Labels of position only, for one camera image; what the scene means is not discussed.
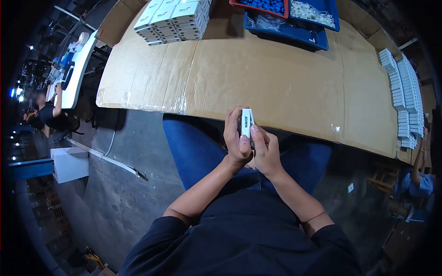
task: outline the dark blue shirt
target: dark blue shirt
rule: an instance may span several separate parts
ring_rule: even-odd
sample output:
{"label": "dark blue shirt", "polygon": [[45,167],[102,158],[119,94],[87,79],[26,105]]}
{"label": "dark blue shirt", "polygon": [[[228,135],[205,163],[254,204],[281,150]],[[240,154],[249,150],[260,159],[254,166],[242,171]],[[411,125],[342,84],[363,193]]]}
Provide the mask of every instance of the dark blue shirt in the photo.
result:
{"label": "dark blue shirt", "polygon": [[215,200],[191,228],[156,219],[128,253],[120,276],[360,275],[357,253],[342,229],[311,238],[276,195],[240,190]]}

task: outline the concrete floor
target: concrete floor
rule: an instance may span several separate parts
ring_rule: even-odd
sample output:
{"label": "concrete floor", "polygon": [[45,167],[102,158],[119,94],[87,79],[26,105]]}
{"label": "concrete floor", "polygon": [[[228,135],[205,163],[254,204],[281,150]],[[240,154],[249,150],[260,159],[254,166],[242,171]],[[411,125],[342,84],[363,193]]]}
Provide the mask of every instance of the concrete floor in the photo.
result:
{"label": "concrete floor", "polygon": [[[114,2],[106,2],[87,21],[98,27]],[[84,80],[89,88],[84,90],[86,96],[95,94],[99,78]],[[79,131],[85,135],[73,134],[73,139],[105,153],[116,128],[109,157],[135,167],[149,181],[91,155],[88,179],[55,184],[54,188],[77,246],[92,247],[118,271],[129,249],[184,188],[163,131],[162,114],[109,109],[98,109],[96,114],[98,129],[83,121]],[[49,156],[51,147],[71,146],[65,140],[53,144],[40,135],[34,136],[34,142],[40,157]],[[336,145],[313,194],[354,243],[364,269],[379,255],[394,224],[388,214],[389,197],[366,181],[372,174],[372,162],[378,159],[383,158]],[[347,193],[350,183],[354,191]]]}

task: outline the white table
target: white table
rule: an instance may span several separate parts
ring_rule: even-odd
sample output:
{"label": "white table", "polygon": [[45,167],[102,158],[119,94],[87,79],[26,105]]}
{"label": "white table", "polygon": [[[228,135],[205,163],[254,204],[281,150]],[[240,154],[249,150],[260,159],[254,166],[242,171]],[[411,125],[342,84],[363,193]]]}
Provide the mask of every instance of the white table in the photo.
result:
{"label": "white table", "polygon": [[[80,92],[81,82],[83,81],[84,72],[86,71],[86,67],[88,65],[89,59],[91,58],[92,52],[94,51],[95,44],[97,43],[97,39],[95,38],[95,34],[97,31],[93,32],[89,37],[86,44],[83,46],[81,51],[74,54],[72,57],[72,61],[75,62],[74,68],[72,69],[72,76],[69,81],[68,86],[62,93],[62,101],[61,108],[62,109],[72,109],[77,105],[78,94]],[[66,68],[64,73],[65,76],[69,73],[69,68]],[[47,95],[47,99],[51,99],[54,95],[55,85],[58,82],[55,82],[50,88],[49,93]],[[54,105],[57,103],[58,95],[55,96]]]}

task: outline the chair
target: chair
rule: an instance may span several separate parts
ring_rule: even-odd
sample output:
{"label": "chair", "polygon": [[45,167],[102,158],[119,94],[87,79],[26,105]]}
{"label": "chair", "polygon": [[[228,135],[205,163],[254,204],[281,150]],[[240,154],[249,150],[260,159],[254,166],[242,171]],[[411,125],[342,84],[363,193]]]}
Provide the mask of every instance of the chair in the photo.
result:
{"label": "chair", "polygon": [[367,180],[377,189],[389,195],[393,195],[393,189],[399,176],[400,167],[394,164],[382,164],[375,162],[376,171],[372,178]]}

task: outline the stack of white boxes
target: stack of white boxes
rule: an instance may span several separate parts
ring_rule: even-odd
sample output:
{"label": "stack of white boxes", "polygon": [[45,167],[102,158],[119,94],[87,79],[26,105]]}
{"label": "stack of white boxes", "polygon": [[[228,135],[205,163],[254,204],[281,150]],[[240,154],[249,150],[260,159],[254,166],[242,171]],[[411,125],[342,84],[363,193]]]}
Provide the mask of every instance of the stack of white boxes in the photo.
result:
{"label": "stack of white boxes", "polygon": [[398,112],[405,110],[405,97],[402,82],[400,81],[399,69],[393,55],[388,49],[379,52],[382,67],[387,71],[390,77],[391,92],[393,94],[393,107]]}
{"label": "stack of white boxes", "polygon": [[423,108],[416,72],[402,54],[396,62],[388,49],[379,52],[382,67],[390,77],[393,106],[397,110],[398,138],[402,147],[415,148],[423,136]]}
{"label": "stack of white boxes", "polygon": [[405,107],[410,114],[410,132],[418,138],[423,137],[423,107],[417,75],[407,57],[397,63],[404,87]]}
{"label": "stack of white boxes", "polygon": [[180,0],[172,20],[183,40],[201,39],[209,21],[208,0]]}
{"label": "stack of white boxes", "polygon": [[144,38],[149,46],[163,44],[160,36],[155,32],[154,28],[150,24],[152,18],[154,17],[156,11],[162,3],[163,0],[150,1],[143,14],[140,16],[137,23],[135,23],[135,26],[133,27],[135,32],[139,36]]}
{"label": "stack of white boxes", "polygon": [[152,0],[133,29],[149,46],[201,39],[212,0]]}

